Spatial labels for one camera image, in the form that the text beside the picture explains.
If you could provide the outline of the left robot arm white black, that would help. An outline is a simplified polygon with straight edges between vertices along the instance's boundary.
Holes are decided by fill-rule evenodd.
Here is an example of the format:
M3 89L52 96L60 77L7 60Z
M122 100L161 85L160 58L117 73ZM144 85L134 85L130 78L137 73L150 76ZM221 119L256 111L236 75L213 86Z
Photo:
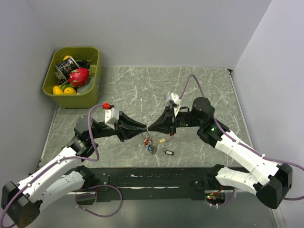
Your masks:
M25 228L49 204L75 190L95 190L95 175L82 162L91 161L97 152L96 138L117 136L121 142L147 130L147 126L114 109L97 122L90 115L78 118L75 135L62 151L41 169L17 184L8 182L2 189L1 220L8 215L13 224Z

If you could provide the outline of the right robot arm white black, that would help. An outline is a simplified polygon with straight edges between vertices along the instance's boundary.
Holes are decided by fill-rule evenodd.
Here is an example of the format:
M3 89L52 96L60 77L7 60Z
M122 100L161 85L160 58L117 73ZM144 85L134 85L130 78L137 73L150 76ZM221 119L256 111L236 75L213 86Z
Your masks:
M204 97L196 98L192 108L181 107L179 99L170 99L162 115L148 130L173 136L178 127L197 127L197 135L204 143L246 169L241 172L216 164L204 177L202 185L215 190L221 186L241 189L256 195L265 206L278 208L292 186L291 166L268 161L263 155L252 152L252 148L233 131L215 120L214 112L209 99Z

